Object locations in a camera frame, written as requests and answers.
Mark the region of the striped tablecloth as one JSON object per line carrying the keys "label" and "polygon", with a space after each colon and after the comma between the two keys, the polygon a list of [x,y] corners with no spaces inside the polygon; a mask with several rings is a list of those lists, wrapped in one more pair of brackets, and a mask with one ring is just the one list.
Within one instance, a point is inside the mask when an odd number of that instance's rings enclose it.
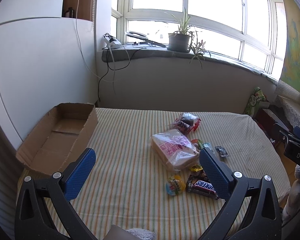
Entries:
{"label": "striped tablecloth", "polygon": [[[170,196],[166,182],[173,175],[187,181],[191,165],[179,172],[167,170],[151,145],[151,136],[169,131],[177,113],[132,109],[96,108],[98,123],[87,148],[96,162],[78,196],[70,203],[96,237],[108,235],[111,227],[126,232],[147,229],[157,239],[199,239],[217,216],[224,200],[183,192]],[[278,202],[290,191],[285,168],[270,140],[248,116],[226,112],[198,112],[201,123],[186,137],[222,146],[232,172],[260,179],[271,176]],[[49,198],[47,208],[57,230],[67,235]],[[229,233],[235,232],[245,215],[245,198]]]}

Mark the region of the small hanging plant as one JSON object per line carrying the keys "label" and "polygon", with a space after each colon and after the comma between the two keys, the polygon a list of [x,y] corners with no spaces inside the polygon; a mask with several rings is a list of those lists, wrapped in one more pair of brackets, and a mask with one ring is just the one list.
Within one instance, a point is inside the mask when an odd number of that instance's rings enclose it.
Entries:
{"label": "small hanging plant", "polygon": [[189,52],[193,53],[193,56],[190,59],[190,63],[194,60],[197,60],[200,64],[200,67],[203,68],[202,61],[205,61],[205,54],[208,53],[211,57],[211,53],[205,48],[206,42],[199,39],[198,31],[190,31],[191,34],[191,43],[189,45]]}

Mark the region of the round yellow blue candy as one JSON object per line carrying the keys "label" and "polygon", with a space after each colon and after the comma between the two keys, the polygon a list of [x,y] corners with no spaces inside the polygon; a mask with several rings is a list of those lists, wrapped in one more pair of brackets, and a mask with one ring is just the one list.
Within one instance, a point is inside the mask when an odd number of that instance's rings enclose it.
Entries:
{"label": "round yellow blue candy", "polygon": [[179,175],[173,175],[166,182],[166,191],[170,196],[177,196],[185,191],[185,183]]}

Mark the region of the teal mint ring candy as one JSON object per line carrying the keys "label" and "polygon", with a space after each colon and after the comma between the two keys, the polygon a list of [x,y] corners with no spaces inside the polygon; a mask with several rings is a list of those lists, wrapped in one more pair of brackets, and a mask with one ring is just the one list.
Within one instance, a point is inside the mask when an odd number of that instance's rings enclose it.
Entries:
{"label": "teal mint ring candy", "polygon": [[210,142],[203,143],[203,149],[205,149],[206,151],[210,150],[211,152],[213,152],[213,147]]}

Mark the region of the colourful wall map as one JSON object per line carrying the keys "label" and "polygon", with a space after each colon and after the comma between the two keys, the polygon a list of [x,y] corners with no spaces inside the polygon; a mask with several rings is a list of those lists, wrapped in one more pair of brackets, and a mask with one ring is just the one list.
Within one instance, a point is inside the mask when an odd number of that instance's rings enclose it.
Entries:
{"label": "colourful wall map", "polygon": [[283,0],[287,45],[280,80],[300,93],[300,9],[294,0]]}

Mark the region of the green snack carton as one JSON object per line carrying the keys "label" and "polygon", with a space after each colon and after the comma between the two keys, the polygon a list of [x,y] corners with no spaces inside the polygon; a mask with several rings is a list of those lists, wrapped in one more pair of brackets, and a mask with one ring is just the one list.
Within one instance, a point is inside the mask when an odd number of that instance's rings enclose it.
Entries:
{"label": "green snack carton", "polygon": [[244,109],[243,114],[254,117],[258,112],[259,108],[267,103],[267,98],[262,92],[261,88],[255,87],[253,93],[250,95],[250,98]]}

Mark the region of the potted spider plant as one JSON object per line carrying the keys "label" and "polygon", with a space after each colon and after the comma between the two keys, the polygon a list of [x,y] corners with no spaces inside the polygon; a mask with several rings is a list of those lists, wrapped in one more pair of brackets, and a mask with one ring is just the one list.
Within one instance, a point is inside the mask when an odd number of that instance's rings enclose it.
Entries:
{"label": "potted spider plant", "polygon": [[191,16],[187,9],[183,8],[183,15],[177,18],[174,14],[170,14],[178,23],[178,29],[168,34],[168,50],[179,53],[189,53],[193,42],[193,32],[190,30],[189,24]]}

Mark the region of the white power strip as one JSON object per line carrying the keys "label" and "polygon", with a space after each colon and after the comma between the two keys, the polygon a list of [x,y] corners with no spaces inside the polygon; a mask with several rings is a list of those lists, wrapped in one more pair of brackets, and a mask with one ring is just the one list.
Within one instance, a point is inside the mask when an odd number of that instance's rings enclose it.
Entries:
{"label": "white power strip", "polygon": [[122,46],[122,43],[115,37],[111,35],[104,35],[103,36],[103,41],[106,43],[106,47],[108,49],[118,49]]}

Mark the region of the white refrigerator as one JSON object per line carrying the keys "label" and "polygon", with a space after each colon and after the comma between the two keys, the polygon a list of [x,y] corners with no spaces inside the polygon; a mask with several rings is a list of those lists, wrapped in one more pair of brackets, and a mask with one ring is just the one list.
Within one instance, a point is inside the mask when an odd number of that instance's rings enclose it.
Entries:
{"label": "white refrigerator", "polygon": [[55,105],[96,100],[95,5],[0,1],[0,128],[14,149]]}

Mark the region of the black device on windowsill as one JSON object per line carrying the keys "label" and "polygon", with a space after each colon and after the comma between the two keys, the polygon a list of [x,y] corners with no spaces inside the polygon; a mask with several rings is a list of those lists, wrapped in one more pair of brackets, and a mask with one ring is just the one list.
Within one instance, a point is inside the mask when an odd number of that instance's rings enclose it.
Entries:
{"label": "black device on windowsill", "polygon": [[145,35],[145,34],[138,33],[136,31],[126,31],[125,34],[128,37],[136,38],[136,39],[145,41],[145,42],[147,42],[147,43],[149,43],[149,44],[151,44],[153,46],[158,46],[158,47],[161,47],[161,48],[166,48],[166,46],[164,44],[150,40],[147,37],[147,35]]}

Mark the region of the bagged sliced bread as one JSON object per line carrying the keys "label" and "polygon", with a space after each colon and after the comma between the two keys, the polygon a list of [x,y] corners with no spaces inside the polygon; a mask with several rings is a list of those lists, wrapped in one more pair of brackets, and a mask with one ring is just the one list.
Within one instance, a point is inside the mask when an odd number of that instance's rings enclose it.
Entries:
{"label": "bagged sliced bread", "polygon": [[179,172],[195,164],[199,158],[197,148],[177,129],[151,136],[151,145],[167,170]]}

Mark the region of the Snickers bar English label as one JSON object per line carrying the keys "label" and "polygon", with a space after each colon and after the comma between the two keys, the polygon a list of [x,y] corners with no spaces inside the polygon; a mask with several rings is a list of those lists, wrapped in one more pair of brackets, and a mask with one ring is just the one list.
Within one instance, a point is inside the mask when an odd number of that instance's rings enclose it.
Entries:
{"label": "Snickers bar English label", "polygon": [[214,200],[219,199],[219,196],[211,183],[201,180],[194,175],[190,175],[187,180],[186,192],[199,194],[201,196],[209,197]]}

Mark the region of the red clear chocolate snack bag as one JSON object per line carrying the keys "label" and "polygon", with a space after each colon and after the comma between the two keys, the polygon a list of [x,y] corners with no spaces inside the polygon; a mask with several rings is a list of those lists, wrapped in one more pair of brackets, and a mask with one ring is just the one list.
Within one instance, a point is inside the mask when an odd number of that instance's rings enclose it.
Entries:
{"label": "red clear chocolate snack bag", "polygon": [[201,119],[191,113],[182,113],[172,123],[172,127],[178,129],[183,135],[188,135],[191,131],[195,131],[200,125]]}

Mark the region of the black patterned snack packet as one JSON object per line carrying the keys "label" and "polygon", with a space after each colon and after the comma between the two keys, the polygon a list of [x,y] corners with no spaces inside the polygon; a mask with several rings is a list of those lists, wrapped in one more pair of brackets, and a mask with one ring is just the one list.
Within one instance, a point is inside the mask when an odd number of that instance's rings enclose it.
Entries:
{"label": "black patterned snack packet", "polygon": [[229,154],[227,153],[226,149],[222,146],[215,146],[215,150],[217,151],[217,153],[219,154],[219,156],[221,158],[226,158],[229,156]]}

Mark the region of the open cardboard box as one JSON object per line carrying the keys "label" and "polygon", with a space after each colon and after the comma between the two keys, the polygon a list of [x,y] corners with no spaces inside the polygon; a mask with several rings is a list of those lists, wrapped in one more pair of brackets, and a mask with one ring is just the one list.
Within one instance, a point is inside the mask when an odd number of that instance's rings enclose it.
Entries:
{"label": "open cardboard box", "polygon": [[60,103],[36,124],[18,148],[16,158],[43,176],[63,172],[87,148],[97,123],[94,105]]}

